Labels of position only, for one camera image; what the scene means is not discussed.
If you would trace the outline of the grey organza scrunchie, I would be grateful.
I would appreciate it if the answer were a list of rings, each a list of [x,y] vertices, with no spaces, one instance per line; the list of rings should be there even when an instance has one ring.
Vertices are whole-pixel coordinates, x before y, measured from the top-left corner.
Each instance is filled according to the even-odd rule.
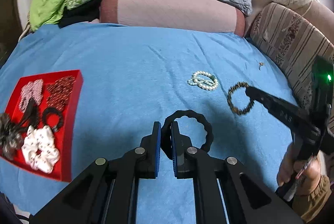
[[[23,145],[23,137],[20,129],[11,122],[6,113],[1,113],[1,152],[3,157],[12,161]]]

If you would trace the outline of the red plastic tray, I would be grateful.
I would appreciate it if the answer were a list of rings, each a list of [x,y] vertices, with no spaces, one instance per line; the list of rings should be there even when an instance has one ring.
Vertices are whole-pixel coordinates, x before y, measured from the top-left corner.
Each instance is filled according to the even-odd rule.
[[[25,171],[31,172],[36,175],[44,176],[49,179],[54,179],[62,182],[71,181],[71,148],[72,148],[72,133],[74,128],[74,120],[76,110],[79,102],[79,96],[83,85],[83,76],[80,70],[68,70],[49,72],[44,74],[37,74],[31,76],[21,77],[13,92],[11,93],[10,99],[5,108],[5,113],[9,115],[10,119],[14,123],[18,123],[23,117],[23,112],[19,110],[20,104],[20,93],[21,89],[30,81],[42,79],[43,84],[43,99],[41,104],[38,106],[40,123],[38,128],[42,128],[45,124],[50,127],[56,126],[59,122],[59,116],[53,113],[49,113],[46,116],[46,120],[43,120],[42,114],[46,108],[46,100],[49,96],[47,91],[48,84],[54,83],[56,80],[65,76],[73,76],[75,78],[73,90],[70,95],[67,106],[62,112],[62,126],[58,127],[58,131],[54,133],[54,144],[60,152],[60,160],[54,165],[53,171],[50,174],[45,174],[40,170],[33,170],[29,165],[26,164],[22,151],[16,151],[14,159],[12,161],[1,156],[1,159],[11,163],[12,165],[19,167]]]

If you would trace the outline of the white dotted scrunchie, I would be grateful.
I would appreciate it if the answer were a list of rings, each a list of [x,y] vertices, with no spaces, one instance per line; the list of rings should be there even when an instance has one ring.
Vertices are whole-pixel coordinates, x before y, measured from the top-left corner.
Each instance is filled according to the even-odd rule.
[[[45,174],[52,173],[54,165],[60,160],[60,152],[54,144],[54,135],[49,126],[29,126],[21,150],[26,164]]]

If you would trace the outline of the black hair claw clip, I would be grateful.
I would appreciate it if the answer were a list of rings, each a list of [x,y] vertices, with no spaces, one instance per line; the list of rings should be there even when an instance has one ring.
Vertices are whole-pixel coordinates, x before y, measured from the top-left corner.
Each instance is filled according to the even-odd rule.
[[[39,119],[39,109],[36,101],[31,98],[28,101],[27,108],[23,114],[23,117],[19,123],[11,123],[11,132],[25,132],[28,130],[29,126],[37,128],[40,123]]]

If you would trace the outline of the blue bed sheet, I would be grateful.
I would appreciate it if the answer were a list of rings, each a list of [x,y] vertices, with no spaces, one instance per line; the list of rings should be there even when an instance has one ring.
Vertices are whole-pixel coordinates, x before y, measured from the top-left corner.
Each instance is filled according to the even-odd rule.
[[[259,62],[264,62],[261,70]],[[233,33],[125,27],[45,25],[12,52],[1,68],[1,108],[24,76],[80,70],[83,85],[72,134],[71,175],[99,157],[116,159],[139,146],[154,122],[193,110],[212,125],[211,157],[235,157],[270,190],[277,188],[290,130],[260,103],[234,114],[228,90],[244,81],[295,103],[275,63]]]

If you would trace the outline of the dark red dotted scrunchie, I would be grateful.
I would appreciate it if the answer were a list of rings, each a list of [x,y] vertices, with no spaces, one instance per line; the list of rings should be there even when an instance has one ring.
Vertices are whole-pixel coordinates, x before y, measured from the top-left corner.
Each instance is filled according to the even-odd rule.
[[[58,111],[64,111],[72,93],[74,81],[75,78],[73,76],[65,76],[52,84],[48,84],[46,88],[49,92],[46,100],[47,106]]]

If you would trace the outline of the red white plaid scrunchie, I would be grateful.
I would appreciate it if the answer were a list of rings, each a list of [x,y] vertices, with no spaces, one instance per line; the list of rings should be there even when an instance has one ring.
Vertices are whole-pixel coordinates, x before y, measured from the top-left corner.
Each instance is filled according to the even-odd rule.
[[[43,84],[42,79],[37,79],[35,81],[28,82],[22,89],[20,93],[20,104],[19,110],[25,112],[30,99],[33,99],[35,104],[39,106],[43,99]]]

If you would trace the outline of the pink bolster pillow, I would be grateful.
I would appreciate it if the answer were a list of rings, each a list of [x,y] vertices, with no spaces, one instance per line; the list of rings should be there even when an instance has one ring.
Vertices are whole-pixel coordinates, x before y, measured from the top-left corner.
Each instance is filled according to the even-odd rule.
[[[102,0],[100,22],[232,32],[240,37],[245,31],[244,14],[217,0]]]

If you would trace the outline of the striped brown floral cushion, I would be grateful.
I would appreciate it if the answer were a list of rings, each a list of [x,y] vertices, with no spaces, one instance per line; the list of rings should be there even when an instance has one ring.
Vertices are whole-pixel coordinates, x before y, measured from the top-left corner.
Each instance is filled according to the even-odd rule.
[[[250,37],[284,73],[298,105],[309,110],[312,66],[317,56],[333,62],[333,44],[300,14],[273,2],[255,18]]]

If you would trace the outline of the olive jacket sleeve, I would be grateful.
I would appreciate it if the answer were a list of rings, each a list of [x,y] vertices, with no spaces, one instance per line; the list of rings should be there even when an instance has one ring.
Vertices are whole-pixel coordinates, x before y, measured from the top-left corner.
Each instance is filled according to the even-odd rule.
[[[304,223],[333,221],[333,187],[329,178],[322,175],[318,186],[311,194],[296,196],[292,208]]]

